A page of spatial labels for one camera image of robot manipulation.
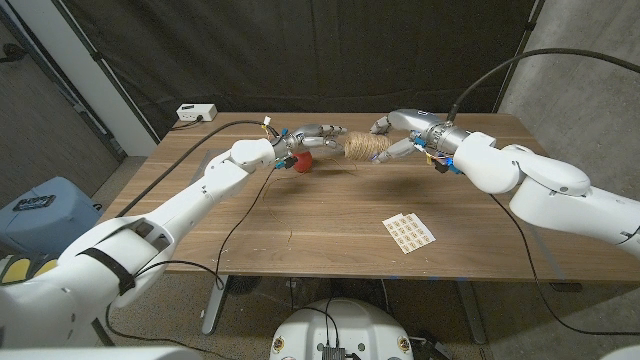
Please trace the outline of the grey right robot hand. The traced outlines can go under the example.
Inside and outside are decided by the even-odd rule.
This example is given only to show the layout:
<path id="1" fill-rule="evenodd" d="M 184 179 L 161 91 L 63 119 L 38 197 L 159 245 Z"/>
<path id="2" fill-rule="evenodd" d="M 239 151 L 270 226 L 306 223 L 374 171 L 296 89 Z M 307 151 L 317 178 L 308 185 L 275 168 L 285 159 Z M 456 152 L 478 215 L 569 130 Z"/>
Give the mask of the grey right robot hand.
<path id="1" fill-rule="evenodd" d="M 426 152 L 431 155 L 453 155 L 456 146 L 447 145 L 445 133 L 453 126 L 437 115 L 416 109 L 400 109 L 390 112 L 377 120 L 370 128 L 374 135 L 387 135 L 392 130 L 406 130 L 406 138 L 393 143 L 382 150 L 375 150 L 371 157 L 373 163 L 384 163 L 401 158 L 414 152 Z"/>

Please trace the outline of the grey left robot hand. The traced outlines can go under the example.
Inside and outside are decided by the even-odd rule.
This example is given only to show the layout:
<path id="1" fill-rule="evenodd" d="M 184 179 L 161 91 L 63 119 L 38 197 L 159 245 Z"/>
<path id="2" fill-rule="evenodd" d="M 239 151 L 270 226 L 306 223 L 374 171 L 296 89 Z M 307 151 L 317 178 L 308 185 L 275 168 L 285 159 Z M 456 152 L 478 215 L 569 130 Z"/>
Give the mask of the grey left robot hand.
<path id="1" fill-rule="evenodd" d="M 338 125 L 304 125 L 272 141 L 275 158 L 284 159 L 316 147 L 337 148 L 338 137 L 346 133 L 347 129 Z"/>

